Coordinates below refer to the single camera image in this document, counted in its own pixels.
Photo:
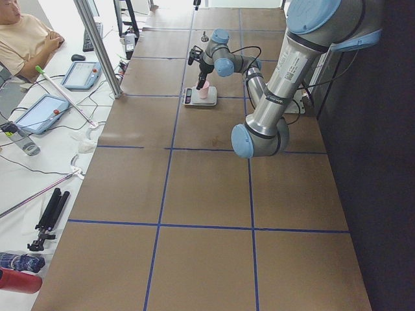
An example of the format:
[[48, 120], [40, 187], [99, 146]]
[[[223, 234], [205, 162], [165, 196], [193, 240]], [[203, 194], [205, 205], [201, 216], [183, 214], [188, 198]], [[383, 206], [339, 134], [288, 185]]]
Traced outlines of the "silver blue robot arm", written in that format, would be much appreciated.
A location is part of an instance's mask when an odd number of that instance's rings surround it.
[[255, 110], [231, 131], [239, 157], [272, 156], [286, 148], [289, 129], [283, 114], [314, 60], [329, 50], [355, 51], [377, 44], [383, 7], [383, 1], [292, 1], [278, 64], [268, 82], [257, 59], [230, 52], [223, 29], [213, 31], [205, 50], [191, 49], [188, 63], [197, 61], [200, 68], [197, 89], [213, 71], [221, 77], [244, 76]]

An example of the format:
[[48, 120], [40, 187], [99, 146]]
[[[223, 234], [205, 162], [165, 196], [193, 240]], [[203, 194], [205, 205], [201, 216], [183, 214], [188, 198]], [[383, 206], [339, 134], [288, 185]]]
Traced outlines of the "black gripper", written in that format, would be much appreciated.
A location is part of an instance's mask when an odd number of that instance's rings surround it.
[[207, 75], [212, 73], [214, 70], [214, 65], [210, 64], [210, 62], [211, 58], [205, 52], [202, 52], [199, 56], [200, 74], [198, 76], [198, 82], [196, 85], [197, 90], [201, 90], [205, 87], [207, 82]]

